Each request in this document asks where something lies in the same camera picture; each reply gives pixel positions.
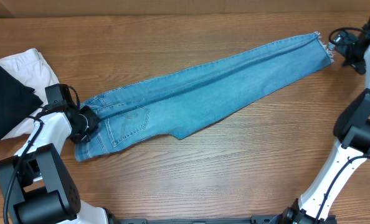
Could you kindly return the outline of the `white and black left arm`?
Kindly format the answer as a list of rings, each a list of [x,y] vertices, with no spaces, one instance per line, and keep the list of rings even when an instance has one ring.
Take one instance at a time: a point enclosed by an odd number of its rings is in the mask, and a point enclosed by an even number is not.
[[[45,88],[48,104],[35,116],[35,129],[12,157],[0,160],[0,189],[5,223],[107,223],[109,210],[80,198],[60,153],[67,139],[87,143],[101,119],[78,98],[72,86]]]

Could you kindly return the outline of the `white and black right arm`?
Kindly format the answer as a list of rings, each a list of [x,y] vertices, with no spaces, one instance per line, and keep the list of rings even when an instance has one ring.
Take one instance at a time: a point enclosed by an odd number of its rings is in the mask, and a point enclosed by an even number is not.
[[[344,57],[344,65],[365,76],[365,89],[340,114],[333,134],[336,141],[313,183],[291,207],[270,223],[336,223],[330,208],[354,171],[370,159],[370,18],[359,29],[341,27],[329,41]]]

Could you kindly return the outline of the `light blue denim jeans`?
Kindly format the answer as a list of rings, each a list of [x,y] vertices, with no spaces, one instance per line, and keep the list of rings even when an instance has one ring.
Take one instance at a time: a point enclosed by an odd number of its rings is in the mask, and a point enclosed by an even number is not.
[[[100,123],[89,142],[76,145],[75,158],[86,161],[161,134],[184,139],[332,61],[314,32],[108,90],[85,101]]]

